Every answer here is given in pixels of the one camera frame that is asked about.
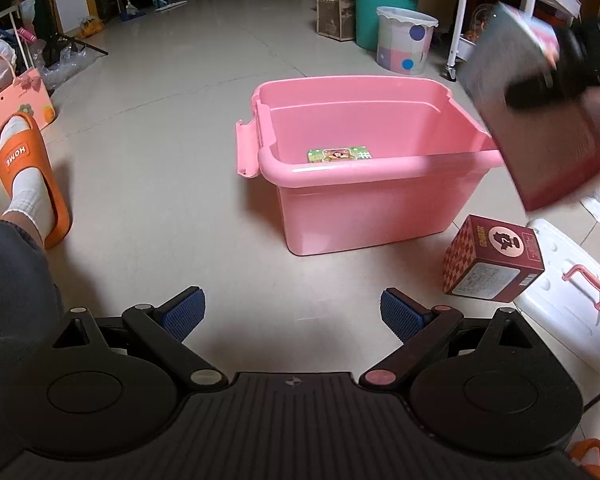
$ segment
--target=white sock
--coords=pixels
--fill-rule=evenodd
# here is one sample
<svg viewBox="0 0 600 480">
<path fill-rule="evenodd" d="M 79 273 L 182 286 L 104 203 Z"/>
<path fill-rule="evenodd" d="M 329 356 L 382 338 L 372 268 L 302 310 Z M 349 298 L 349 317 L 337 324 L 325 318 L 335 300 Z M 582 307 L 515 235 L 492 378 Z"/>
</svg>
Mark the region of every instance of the white sock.
<svg viewBox="0 0 600 480">
<path fill-rule="evenodd" d="M 0 150 L 11 137 L 28 129 L 29 125 L 22 117 L 12 117 L 0 135 Z M 44 241 L 56 225 L 56 216 L 40 170 L 26 168 L 18 173 L 13 179 L 12 196 L 5 213 L 9 211 L 22 213 L 35 225 L 40 238 Z"/>
</svg>

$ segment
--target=black circular motor housing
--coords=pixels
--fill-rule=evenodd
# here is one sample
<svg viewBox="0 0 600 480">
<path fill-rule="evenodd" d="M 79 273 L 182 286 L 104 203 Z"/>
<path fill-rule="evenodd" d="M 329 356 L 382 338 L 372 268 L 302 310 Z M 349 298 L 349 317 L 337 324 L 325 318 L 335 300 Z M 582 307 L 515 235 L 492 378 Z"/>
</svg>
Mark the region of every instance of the black circular motor housing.
<svg viewBox="0 0 600 480">
<path fill-rule="evenodd" d="M 82 343 L 58 345 L 71 332 L 84 332 Z M 76 315 L 63 333 L 39 348 L 5 399 L 8 421 L 28 446 L 58 458 L 87 458 L 154 436 L 176 409 L 170 376 L 110 350 L 90 315 Z"/>
<path fill-rule="evenodd" d="M 508 346 L 499 338 L 425 368 L 409 402 L 437 438 L 503 458 L 565 446 L 582 416 L 580 391 L 544 344 Z"/>
</svg>

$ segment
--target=mop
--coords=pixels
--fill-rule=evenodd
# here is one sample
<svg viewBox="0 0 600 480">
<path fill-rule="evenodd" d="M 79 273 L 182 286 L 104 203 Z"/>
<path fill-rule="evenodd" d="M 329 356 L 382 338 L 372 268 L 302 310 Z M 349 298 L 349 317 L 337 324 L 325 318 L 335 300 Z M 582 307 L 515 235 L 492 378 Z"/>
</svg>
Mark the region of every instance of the mop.
<svg viewBox="0 0 600 480">
<path fill-rule="evenodd" d="M 180 2 L 172 2 L 171 0 L 167 0 L 166 5 L 163 5 L 161 7 L 156 6 L 155 12 L 163 12 L 164 10 L 175 9 L 176 7 L 182 6 L 186 3 L 187 3 L 186 0 L 182 0 Z"/>
<path fill-rule="evenodd" d="M 144 12 L 136 6 L 133 6 L 130 0 L 126 0 L 125 10 L 120 7 L 120 0 L 116 0 L 116 3 L 118 4 L 118 10 L 120 12 L 120 20 L 123 22 L 144 16 Z"/>
</svg>

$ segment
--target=blue dot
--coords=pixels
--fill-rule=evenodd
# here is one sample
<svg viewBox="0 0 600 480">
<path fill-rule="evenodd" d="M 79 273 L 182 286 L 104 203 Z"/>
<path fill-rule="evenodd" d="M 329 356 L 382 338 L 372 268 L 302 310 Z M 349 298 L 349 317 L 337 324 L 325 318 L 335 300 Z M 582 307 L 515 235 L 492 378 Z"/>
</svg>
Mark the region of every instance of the blue dot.
<svg viewBox="0 0 600 480">
<path fill-rule="evenodd" d="M 413 27 L 409 29 L 409 35 L 414 41 L 420 41 L 422 38 L 424 38 L 425 32 L 426 30 L 422 25 L 413 25 Z"/>
</svg>

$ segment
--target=pink bow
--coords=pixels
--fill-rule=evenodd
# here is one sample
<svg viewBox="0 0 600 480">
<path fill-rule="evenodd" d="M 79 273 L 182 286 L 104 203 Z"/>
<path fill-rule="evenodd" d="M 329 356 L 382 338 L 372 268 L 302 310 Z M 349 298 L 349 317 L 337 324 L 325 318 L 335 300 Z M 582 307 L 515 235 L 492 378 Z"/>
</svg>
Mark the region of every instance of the pink bow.
<svg viewBox="0 0 600 480">
<path fill-rule="evenodd" d="M 41 83 L 42 79 L 39 75 L 31 77 L 30 75 L 23 74 L 15 79 L 13 85 L 21 85 L 23 90 L 33 88 L 37 92 L 38 90 L 40 90 Z"/>
</svg>

